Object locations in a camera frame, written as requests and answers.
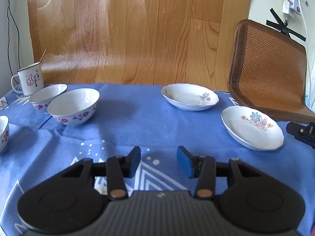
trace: enamel mug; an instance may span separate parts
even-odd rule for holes
[[[17,76],[22,90],[16,90],[13,86],[14,77]],[[11,85],[16,93],[23,93],[25,96],[33,95],[41,90],[44,87],[44,81],[40,62],[19,69],[18,74],[12,76]]]

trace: flower print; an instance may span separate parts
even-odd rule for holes
[[[167,96],[170,99],[173,99],[173,97],[167,92],[167,90],[164,90],[165,96]]]
[[[258,112],[252,112],[252,115],[250,116],[250,119],[246,117],[245,115],[241,116],[242,120],[245,120],[249,123],[253,123],[255,126],[261,128],[262,130],[268,130],[268,128],[272,128],[273,125],[271,123],[268,123],[268,118],[265,117],[264,119],[261,117]]]
[[[256,112],[256,113],[252,112],[252,115],[250,117],[252,118],[252,121],[259,122],[260,118],[261,118],[261,115],[258,114],[258,112]]]
[[[265,127],[267,125],[267,118],[265,118],[264,120],[261,119],[260,124],[262,125],[262,127]]]
[[[7,137],[8,137],[8,135],[9,135],[9,131],[6,131],[6,132],[5,132],[5,134],[4,134],[3,139],[1,140],[1,143],[3,143],[3,142],[6,142],[6,141],[7,141]]]
[[[72,120],[76,120],[76,119],[82,120],[82,119],[83,119],[82,114],[80,113],[80,114],[78,115],[78,117],[74,116],[74,117],[72,118]]]
[[[204,93],[202,94],[202,96],[199,95],[199,97],[202,99],[202,100],[207,100],[207,101],[210,101],[210,97],[209,97],[210,93]]]
[[[40,110],[40,109],[43,108],[43,105],[35,105],[35,107],[36,107],[38,110]]]
[[[65,119],[65,118],[62,118],[62,119],[60,119],[60,118],[55,118],[55,119],[56,119],[57,121],[59,121],[60,123],[62,123],[62,124],[68,122],[68,119]]]

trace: black cable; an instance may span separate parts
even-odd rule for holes
[[[8,7],[8,8],[9,8],[9,11],[10,11],[10,15],[11,15],[11,17],[12,17],[12,19],[13,19],[13,22],[14,22],[14,24],[15,24],[16,30],[18,31],[18,56],[19,56],[19,40],[20,40],[20,38],[19,38],[19,29],[18,29],[18,26],[17,26],[16,23],[15,23],[14,17],[13,17],[12,12],[11,12],[10,0],[7,0],[7,1],[8,1],[8,3],[9,3],[9,7]]]
[[[12,73],[12,68],[11,68],[11,64],[10,64],[10,56],[9,56],[9,48],[10,48],[10,18],[9,18],[9,6],[7,7],[7,35],[8,35],[8,38],[9,38],[9,41],[7,43],[7,60],[9,61],[9,66],[10,66],[10,71],[11,71],[11,74],[13,76],[13,73]]]

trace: white wall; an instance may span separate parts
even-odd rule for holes
[[[310,69],[312,70],[314,64],[315,56],[315,0],[300,0],[302,11],[305,17],[306,26],[308,29],[308,45],[309,45],[309,54],[308,61],[310,64]],[[282,13],[282,4],[283,0],[251,0],[249,15],[248,18],[259,22],[261,24],[266,24],[266,20],[277,22],[269,11],[271,8],[275,10],[278,16],[284,21],[285,16]],[[295,15],[294,19],[289,20],[288,28],[296,31],[299,34],[305,35],[304,24],[301,16]],[[301,39],[291,35],[291,38],[300,44],[302,44],[306,49],[306,42],[303,42]],[[315,69],[311,73],[312,78],[312,92],[311,92],[311,104],[315,100]]]
[[[8,20],[7,0],[0,0],[0,97],[11,89],[11,71],[7,59]],[[27,0],[10,0],[11,12],[20,32],[20,64],[21,67],[34,62],[31,36],[29,32]],[[18,65],[18,38],[12,18],[10,17],[10,62],[13,74]]]
[[[31,43],[31,36],[29,32],[29,20],[28,20],[28,8],[27,0],[10,0],[11,10],[15,21],[19,27],[20,31],[20,62],[21,67],[34,62],[33,50]],[[302,10],[304,12],[306,24],[308,27],[308,39],[309,39],[309,61],[311,66],[313,65],[313,60],[315,56],[315,0],[307,0],[309,6],[305,5],[306,0],[301,0]],[[251,0],[249,9],[249,19],[257,21],[262,24],[266,24],[266,20],[275,22],[270,9],[273,8],[275,12],[284,20],[284,15],[282,14],[282,3],[283,0]],[[11,72],[7,62],[7,0],[0,0],[0,97],[5,95],[10,90],[10,79]],[[302,17],[296,16],[295,19],[289,21],[289,28],[305,36],[304,25]],[[10,36],[11,36],[11,46],[10,46],[10,61],[13,69],[13,73],[16,73],[18,68],[17,58],[18,58],[18,39],[15,26],[13,21],[10,21]],[[292,39],[301,43],[306,47],[306,43],[291,36]],[[312,73],[312,100],[315,99],[315,70]]]

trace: blue flower decoration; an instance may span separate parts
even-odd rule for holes
[[[250,117],[252,118],[252,121],[258,122],[260,121],[261,115],[258,114],[257,112],[256,113],[252,112],[252,115]]]

